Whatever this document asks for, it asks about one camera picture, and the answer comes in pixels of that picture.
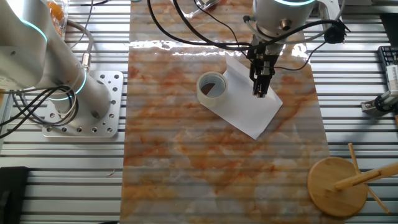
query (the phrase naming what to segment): black cable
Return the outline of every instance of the black cable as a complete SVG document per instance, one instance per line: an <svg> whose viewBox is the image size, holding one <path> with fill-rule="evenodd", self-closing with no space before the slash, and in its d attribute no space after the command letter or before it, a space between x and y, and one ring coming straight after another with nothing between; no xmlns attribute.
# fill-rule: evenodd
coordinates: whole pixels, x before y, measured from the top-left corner
<svg viewBox="0 0 398 224"><path fill-rule="evenodd" d="M21 111L22 112L22 108L21 108L21 106L19 106L19 103L18 103L18 101L17 101L17 99L16 99L16 95L15 94L12 94L12 100L14 101L14 104L16 105L16 107L18 108L18 110L19 111ZM34 120L34 119L31 119L31 118L29 118L32 122L35 122L36 124L42 124L40 121L36 121L36 120Z"/></svg>
<svg viewBox="0 0 398 224"><path fill-rule="evenodd" d="M25 111L27 111L28 108L32 107L32 105L40 98L42 97L44 94L48 93L49 91L53 92L53 91L57 91L57 89L53 89L53 90L45 90L43 92L41 92L39 95L36 96L36 98L34 98L34 100L32 102L30 102L28 104L28 107L24 108L22 111L20 111L17 115L13 116L12 118L10 118L9 120L3 122L0 124L0 126L4 126L8 123L10 123L11 121L14 121L15 119L17 119L18 117L20 117Z"/></svg>
<svg viewBox="0 0 398 224"><path fill-rule="evenodd" d="M65 89L60 89L60 90L62 90L62 91L64 91L65 92L65 94L67 95L67 98L69 99L69 104L70 104L70 106L72 107L72 98L71 98L71 95L69 94L69 92L70 92L70 88L68 87L65 87ZM19 99L21 99L21 101L22 101L22 105L24 105L24 107L26 108L27 107L27 103L26 103L26 101L25 101L25 98L23 98L22 97L22 95L23 95L23 93L21 93L21 94L18 94L18 96L19 96ZM18 104L18 102L16 101L16 100L14 100L14 104L17 106L17 108L19 109L19 111L21 111L21 107L19 106L19 104ZM41 124L50 124L49 122L46 122L46 121L44 121L42 118L40 118L39 116L37 116L35 113L32 113L32 116L36 119L36 120L38 120L38 121L40 121L41 122Z"/></svg>
<svg viewBox="0 0 398 224"><path fill-rule="evenodd" d="M310 59L312 57L312 55L314 54L314 52L316 52L319 48L321 48L322 46L324 46L326 44L326 42L322 43L321 45L319 45L318 47L316 47L308 56L307 61L305 61L305 64L303 66L301 66L300 68L285 68L285 67L274 67L274 68L279 68L279 69L284 69L284 70L288 70L288 71L300 71L301 69L305 68L305 66L307 66L307 64L310 62Z"/></svg>
<svg viewBox="0 0 398 224"><path fill-rule="evenodd" d="M49 97L51 96L54 92L56 92L58 89L53 89L50 91L50 93L48 93L43 99L41 99L39 101L39 103L33 107L33 109L27 114L27 116L25 116L15 127L13 127L10 131L0 135L0 139L10 135L11 133L13 133L14 131L16 131L27 119L29 119L30 116L32 116L32 113L34 113L35 110L37 110L37 108L40 107L40 105ZM73 119L75 119L76 115L77 115L77 111L79 109L79 102L76 99L76 105L75 105L75 112L73 114L73 116L70 118L69 121L67 121L66 123L64 123L63 125L66 125L68 123L70 123Z"/></svg>
<svg viewBox="0 0 398 224"><path fill-rule="evenodd" d="M43 87L43 88L33 88L30 90L10 90L10 91L0 91L0 94L19 94L19 93L29 93L33 91L38 91L38 90L53 90L58 87Z"/></svg>
<svg viewBox="0 0 398 224"><path fill-rule="evenodd" d="M184 44L191 44L191 45L198 45L198 46L210 46L210 44L208 43L203 43L203 42L192 42L192 41L188 41L188 40L183 40L180 39L178 37L173 36L172 34L168 33L165 29L163 29L163 27L161 26L161 24L159 24L159 22L157 21L154 11L152 10L152 4L150 3L150 0L147 0L147 4L148 4L148 10L149 10L149 14L152 18L152 20L155 22L155 25L157 26L157 28L162 31L163 34L165 34L167 37L170 37L173 40L179 41L181 43Z"/></svg>
<svg viewBox="0 0 398 224"><path fill-rule="evenodd" d="M201 10L202 12L204 12L205 14L207 14L208 16L210 16L211 18L213 18L215 21L217 21L217 22L219 22L220 24L223 24L225 27L227 27L227 28L231 31L231 33L234 35L235 41L238 43L238 38L236 37L236 34L235 34L234 30L232 30L232 28L231 28L229 25L225 24L224 22L221 22L220 20L218 20L217 18L215 18L213 15L211 15L210 13L206 12L205 10L203 10L200 6L198 6L198 4L196 3L196 0L193 0L193 3L197 6L197 8L198 8L199 10ZM274 68L284 69L284 70L288 70L288 71L299 71L299 70L305 68L305 66L307 66L307 64L309 63L309 61L310 61L310 59L311 59L311 57L312 57L312 55L313 55L313 53L316 52L319 48L321 48L321 47L324 46L325 44L326 44L326 42L322 43L322 44L319 45L317 48L315 48L315 49L313 50L313 52L311 52L311 54L308 56L308 59L307 59L307 61L305 62L305 64L304 64L302 67L300 67L300 68L285 68L285 67L274 67Z"/></svg>
<svg viewBox="0 0 398 224"><path fill-rule="evenodd" d="M206 12L205 10L203 10L203 9L197 4L197 0L193 0L193 3L197 6L197 8L198 8L199 10L201 10L202 12L204 12L205 14L207 14L208 16L210 16L211 18L213 18L215 21L217 21L217 22L219 22L220 24L223 24L225 27L227 27L227 28L231 31L232 35L234 35L234 38L235 38L236 43L239 43L238 38L236 37L236 34L235 34L234 30L232 30L232 28L231 28L229 25L225 24L224 22L219 21L219 20L216 19L213 15L211 15L210 13Z"/></svg>
<svg viewBox="0 0 398 224"><path fill-rule="evenodd" d="M221 49L225 49L228 50L228 46L229 45L247 45L247 46L251 46L251 44L249 43L217 43L217 42L213 42L212 40L207 39L205 36L201 35L192 25L191 23L189 23L188 19L184 16L180 6L178 5L177 0L173 0L175 9L177 10L177 13L180 15L182 21L185 23L185 25L199 38L201 38L201 40L205 41L208 44L211 44L213 46L219 47Z"/></svg>
<svg viewBox="0 0 398 224"><path fill-rule="evenodd" d="M6 136L10 135L11 133L13 133L14 131L16 131L16 130L28 119L28 117L29 117L30 115L32 115L32 113L33 113L35 110L37 110L37 108L39 108L39 106L40 106L52 93L54 93L55 91L57 91L57 89L49 90L49 91L50 91L50 93L47 94L42 100L40 100L39 103L38 103L36 106L33 107L32 111L29 112L29 113L27 114L27 116L26 116L24 119L22 119L22 121L20 121L20 122L19 122L15 127L13 127L10 131L8 131L8 132L6 132L6 133L0 135L0 139L6 137Z"/></svg>
<svg viewBox="0 0 398 224"><path fill-rule="evenodd" d="M105 4L105 3L109 2L109 1L110 1L110 0L105 0L105 1L97 2L97 3L93 4L93 6L99 6L99 5ZM91 4L81 4L80 6L91 6Z"/></svg>
<svg viewBox="0 0 398 224"><path fill-rule="evenodd" d="M192 27L192 25L189 23L189 21L188 21L188 20L185 18L185 16L183 15L183 12L181 11L181 9L180 9L180 7L179 7L179 5L178 5L177 0L173 0L173 3L174 3L174 6L175 6L175 8L176 8L176 10L177 10L177 12L178 12L178 14L179 14L179 16L180 16L181 19L184 21L185 25L187 25L188 28L189 28L194 34L198 34L197 30L195 30L195 28ZM297 33L297 32L300 32L300 31L302 31L302 30L304 30L304 29L306 29L306 28L309 28L309 27L312 27L312 26L317 26L317 25L320 25L320 24L336 24L336 25L339 25L339 24L341 24L341 22L340 22L340 21L336 21L336 20L330 20L330 19L328 19L328 20L321 20L321 21L315 21L315 22L310 22L310 23L305 24L305 25L303 25L303 26L301 26L301 27L298 27L298 28L296 28L296 29L294 29L294 30L292 30L292 31L290 31L290 32L288 32L288 33L286 33L286 34L284 34L284 35L281 35L281 36L279 36L279 37L276 37L276 38L274 38L274 39L272 39L272 40L270 40L270 41L268 41L268 42L264 42L264 43L262 43L262 44L259 44L259 45L256 45L256 46L252 46L252 47L228 47L229 45L238 45L237 43L233 43L233 44L215 43L214 46L219 47L219 48L221 48L221 49L225 49L225 50L238 50L238 51L242 51L242 50L254 50L254 49L261 48L261 47L267 47L267 46L270 45L270 44L274 44L274 43L276 43L276 42L278 42L278 41L280 41L280 40L284 40L285 38L287 38L287 37L289 37L289 36L291 36L291 35L293 35L293 34L295 34L295 33ZM198 34L197 36L198 36L199 38L201 38L201 39L204 37L204 36L202 36L201 34Z"/></svg>
<svg viewBox="0 0 398 224"><path fill-rule="evenodd" d="M72 96L69 94L69 92L67 92L68 89L66 89L66 90L61 89L61 90L66 92L65 94L67 94L67 97L68 97L68 99L69 99L69 104L70 104L70 106L72 107L72 106L73 106ZM15 99L15 95L14 95L14 94L12 95L12 98L13 98L13 100L14 100L14 104L17 106L17 108L19 109L19 111L22 111L22 109L21 109L21 107L19 106L17 100ZM27 107L26 102L25 102L25 99L23 99L22 95L19 95L19 98L21 99L22 104L23 104L25 107ZM75 109L74 109L73 111L74 111L73 117L70 118L70 119L68 120L68 122L66 122L66 123L63 123L63 122L72 114L72 112L69 112L68 114L66 114L65 117L62 118L60 121L53 122L53 123L43 120L42 118L40 118L39 116L37 116L35 113L32 113L32 116L33 116L35 119L34 119L34 118L31 118L31 117L29 117L28 119L31 120L31 121L34 122L34 123L41 124L41 125L64 126L64 125L70 123L70 122L74 119L74 117L76 116L76 114L77 114L77 112L78 112L78 100L77 100L77 99L76 99Z"/></svg>

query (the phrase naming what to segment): marble table mat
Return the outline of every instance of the marble table mat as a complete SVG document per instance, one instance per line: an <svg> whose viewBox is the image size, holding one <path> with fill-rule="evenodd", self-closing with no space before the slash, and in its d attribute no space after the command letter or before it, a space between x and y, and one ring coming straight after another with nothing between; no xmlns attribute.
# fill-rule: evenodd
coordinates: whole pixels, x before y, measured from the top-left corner
<svg viewBox="0 0 398 224"><path fill-rule="evenodd" d="M165 29L198 40L168 0L152 2ZM250 42L242 17L251 3L222 0L210 12ZM208 38L234 41L204 14L191 23ZM131 4L130 40L122 223L344 223L322 214L306 188L309 168L329 156L310 65L277 71L272 88L284 104L255 141L196 97L197 78L223 73L226 54L249 66L241 52L168 39L146 1ZM305 52L286 46L277 66L299 68Z"/></svg>

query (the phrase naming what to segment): metal rail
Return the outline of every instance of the metal rail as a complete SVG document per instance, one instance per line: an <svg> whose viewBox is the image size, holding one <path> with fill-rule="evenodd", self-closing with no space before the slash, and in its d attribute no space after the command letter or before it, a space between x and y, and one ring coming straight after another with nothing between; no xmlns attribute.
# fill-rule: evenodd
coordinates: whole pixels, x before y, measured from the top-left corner
<svg viewBox="0 0 398 224"><path fill-rule="evenodd" d="M72 0L70 19L86 22L90 7ZM118 70L127 84L129 56L130 1L113 0L96 6L88 29L95 38L92 70ZM389 45L378 14L398 12L398 6L348 6L344 20L353 31L345 44L326 45L315 53L312 68L319 95L323 122L332 156L350 159L347 143L353 142L362 171L398 162L398 128L391 115L371 119L359 103L386 91L376 50ZM306 31L307 37L321 27ZM73 45L81 32L70 29L66 41ZM313 50L322 40L307 45ZM76 46L81 57L86 38ZM45 106L39 109L44 113ZM119 134L116 142L50 142L41 127L26 123L4 140L0 166L27 166L30 173L24 201L23 224L99 223L119 220L126 94L123 96ZM386 216L375 201L369 201L359 216L347 223L398 223L398 177L370 185L389 207Z"/></svg>

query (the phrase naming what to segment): sheet of paper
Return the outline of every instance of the sheet of paper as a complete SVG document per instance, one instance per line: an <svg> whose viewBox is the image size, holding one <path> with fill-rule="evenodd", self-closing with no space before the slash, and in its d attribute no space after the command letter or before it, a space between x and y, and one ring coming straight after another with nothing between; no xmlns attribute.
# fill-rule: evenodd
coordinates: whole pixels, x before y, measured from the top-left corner
<svg viewBox="0 0 398 224"><path fill-rule="evenodd" d="M209 110L257 139L282 106L282 101L271 87L265 98L253 96L249 69L228 55L226 63L227 69L223 75L228 81L228 95L224 103Z"/></svg>

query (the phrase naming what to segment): masking tape roll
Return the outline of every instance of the masking tape roll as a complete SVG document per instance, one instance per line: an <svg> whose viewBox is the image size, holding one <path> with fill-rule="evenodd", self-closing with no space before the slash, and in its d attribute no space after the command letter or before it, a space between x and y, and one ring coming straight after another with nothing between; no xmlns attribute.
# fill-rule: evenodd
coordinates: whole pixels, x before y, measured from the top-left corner
<svg viewBox="0 0 398 224"><path fill-rule="evenodd" d="M205 95L203 87L209 88L211 84L214 86ZM199 102L208 108L224 102L228 92L228 82L226 78L218 72L206 72L197 81L197 97Z"/></svg>

